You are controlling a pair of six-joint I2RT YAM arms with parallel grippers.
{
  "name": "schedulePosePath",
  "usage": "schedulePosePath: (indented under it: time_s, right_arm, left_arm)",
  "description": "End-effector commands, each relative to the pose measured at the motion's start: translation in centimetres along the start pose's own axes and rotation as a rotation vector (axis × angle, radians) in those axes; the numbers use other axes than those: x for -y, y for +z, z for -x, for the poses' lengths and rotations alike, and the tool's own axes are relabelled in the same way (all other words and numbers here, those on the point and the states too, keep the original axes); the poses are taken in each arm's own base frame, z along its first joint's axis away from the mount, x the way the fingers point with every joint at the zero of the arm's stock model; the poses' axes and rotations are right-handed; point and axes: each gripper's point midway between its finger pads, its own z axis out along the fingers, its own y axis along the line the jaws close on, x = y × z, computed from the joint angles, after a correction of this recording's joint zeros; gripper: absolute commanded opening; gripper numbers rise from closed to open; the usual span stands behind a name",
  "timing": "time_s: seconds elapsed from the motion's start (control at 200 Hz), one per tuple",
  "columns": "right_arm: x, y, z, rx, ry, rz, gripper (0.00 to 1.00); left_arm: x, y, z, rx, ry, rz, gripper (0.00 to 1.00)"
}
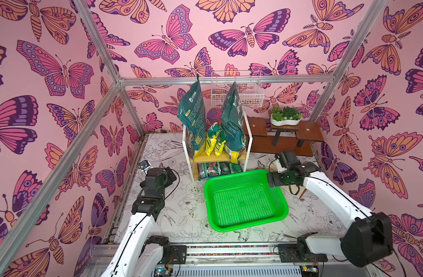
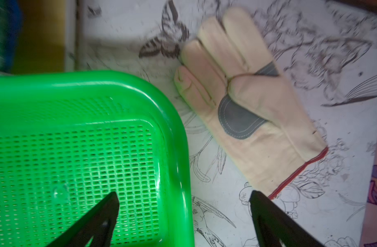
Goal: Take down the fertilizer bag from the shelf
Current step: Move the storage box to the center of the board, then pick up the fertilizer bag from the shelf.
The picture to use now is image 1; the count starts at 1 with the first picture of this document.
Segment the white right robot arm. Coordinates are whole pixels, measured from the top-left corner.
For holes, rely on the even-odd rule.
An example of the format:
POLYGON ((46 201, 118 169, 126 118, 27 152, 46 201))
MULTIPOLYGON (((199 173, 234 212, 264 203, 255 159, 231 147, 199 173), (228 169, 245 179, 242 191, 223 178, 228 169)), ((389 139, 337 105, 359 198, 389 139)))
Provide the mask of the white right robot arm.
POLYGON ((295 185, 315 194, 341 220, 343 237, 307 233, 297 238, 299 260, 332 255, 345 258, 356 267, 379 261, 393 252, 392 223, 383 212, 375 213, 339 189, 311 162, 302 163, 292 151, 276 154, 277 171, 267 174, 271 188, 295 185))

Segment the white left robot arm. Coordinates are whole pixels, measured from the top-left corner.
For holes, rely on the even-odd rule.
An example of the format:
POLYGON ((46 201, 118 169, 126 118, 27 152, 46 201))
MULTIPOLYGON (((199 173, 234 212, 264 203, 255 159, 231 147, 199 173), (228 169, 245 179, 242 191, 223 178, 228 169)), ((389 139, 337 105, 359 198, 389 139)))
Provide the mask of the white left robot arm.
POLYGON ((169 256, 169 239, 150 232, 165 207, 166 188, 177 188, 180 176, 170 167, 150 168, 145 173, 127 230, 103 277, 149 277, 157 264, 169 256))

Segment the dark green fertilizer bag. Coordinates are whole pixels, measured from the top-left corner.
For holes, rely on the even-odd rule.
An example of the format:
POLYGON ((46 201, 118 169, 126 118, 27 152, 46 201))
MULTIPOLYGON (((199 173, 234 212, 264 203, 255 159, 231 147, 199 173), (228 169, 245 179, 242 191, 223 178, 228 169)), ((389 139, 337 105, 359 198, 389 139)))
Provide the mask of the dark green fertilizer bag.
POLYGON ((231 163, 237 163, 246 147, 246 135, 243 129, 243 106, 236 82, 231 85, 221 111, 221 128, 226 134, 224 150, 231 163))
POLYGON ((186 147, 190 158, 199 155, 205 149, 206 115, 199 75, 196 82, 182 96, 178 119, 186 127, 186 147))

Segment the green plastic mesh basket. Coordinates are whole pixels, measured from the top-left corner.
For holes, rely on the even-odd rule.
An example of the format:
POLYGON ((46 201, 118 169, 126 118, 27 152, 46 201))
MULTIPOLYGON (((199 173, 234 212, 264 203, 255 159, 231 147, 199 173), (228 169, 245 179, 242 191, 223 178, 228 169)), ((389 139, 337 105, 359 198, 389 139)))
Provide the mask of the green plastic mesh basket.
POLYGON ((204 185, 209 223, 221 233, 285 219, 289 205, 264 169, 213 177, 204 185))

